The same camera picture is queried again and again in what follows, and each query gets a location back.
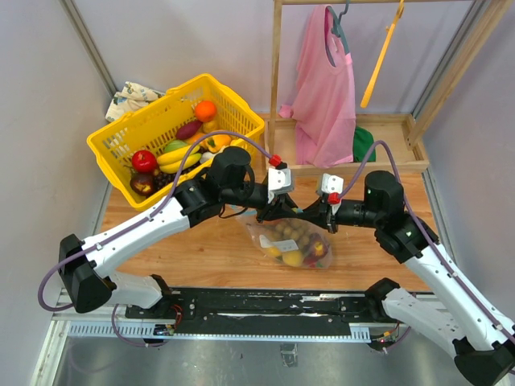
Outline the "brown longan bunch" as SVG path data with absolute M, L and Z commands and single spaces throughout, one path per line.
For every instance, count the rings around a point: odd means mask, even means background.
M 307 221 L 298 219 L 277 220 L 266 227 L 273 241 L 293 240 L 300 248 L 307 247 L 310 242 L 311 230 Z

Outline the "clear zip top bag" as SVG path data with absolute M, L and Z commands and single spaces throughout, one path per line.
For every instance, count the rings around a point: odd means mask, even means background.
M 287 241 L 271 240 L 271 237 L 269 236 L 269 232 L 268 232 L 268 229 L 266 226 L 268 224 L 272 224 L 274 221 L 277 221 L 277 220 L 258 223 L 256 220 L 256 214 L 257 214 L 256 210 L 245 212 L 237 217 L 237 221 L 247 231 L 250 239 L 253 242 L 253 245 L 257 249 L 259 249 L 266 257 L 268 257 L 268 256 L 266 255 L 265 248 L 271 247 L 271 246 L 277 247 L 282 253 L 287 252 L 287 251 L 292 251 L 292 250 L 299 250 L 303 254 L 303 259 L 305 256 L 308 255 L 308 246 L 304 247 L 304 248 L 300 248 L 297 246 L 297 244 L 293 240 L 287 240 Z M 310 230 L 311 230 L 310 238 L 312 236 L 314 236 L 315 234 L 317 234 L 317 235 L 323 237 L 325 239 L 325 241 L 328 243 L 328 247 L 329 247 L 328 253 L 323 258 L 323 262 L 325 265 L 324 269 L 327 269 L 331 265 L 332 258 L 333 258 L 331 243 L 329 242 L 328 238 L 315 225 L 310 224 Z M 273 259 L 274 261 L 276 261 L 280 264 L 286 265 L 282 262 L 282 259 L 278 260 L 278 259 L 274 259 L 272 257 L 269 257 L 269 258 Z

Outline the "yellow lemon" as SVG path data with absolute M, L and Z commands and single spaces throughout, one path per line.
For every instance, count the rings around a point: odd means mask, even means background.
M 265 252 L 268 257 L 272 257 L 278 260 L 282 259 L 282 252 L 275 246 L 265 248 Z

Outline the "red chili pepper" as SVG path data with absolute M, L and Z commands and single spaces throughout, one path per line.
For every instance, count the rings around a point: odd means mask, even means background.
M 323 257 L 307 255 L 303 259 L 302 267 L 309 269 L 323 269 L 325 267 Z

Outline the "peach coloured fruit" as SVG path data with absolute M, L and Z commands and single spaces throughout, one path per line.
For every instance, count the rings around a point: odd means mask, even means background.
M 282 254 L 282 262 L 291 267 L 303 265 L 303 254 L 299 250 L 287 251 Z

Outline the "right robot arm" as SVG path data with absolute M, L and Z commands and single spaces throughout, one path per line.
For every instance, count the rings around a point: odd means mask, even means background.
M 440 312 L 390 279 L 369 288 L 365 313 L 405 323 L 444 350 L 473 385 L 495 385 L 514 369 L 514 322 L 500 312 L 455 265 L 437 235 L 411 210 L 404 189 L 388 171 L 365 178 L 361 201 L 344 199 L 336 175 L 321 176 L 314 203 L 323 225 L 372 228 L 377 243 L 421 278 L 445 306 Z

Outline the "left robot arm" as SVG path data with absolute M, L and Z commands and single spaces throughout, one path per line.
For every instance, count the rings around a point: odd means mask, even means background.
M 230 146 L 153 207 L 115 228 L 79 240 L 76 235 L 60 243 L 59 275 L 79 314 L 101 306 L 138 306 L 155 318 L 171 312 L 171 290 L 159 275 L 139 277 L 121 273 L 118 266 L 158 241 L 187 231 L 218 216 L 230 204 L 264 211 L 275 199 L 292 191 L 286 163 L 272 157 L 263 183 L 256 183 L 250 155 Z

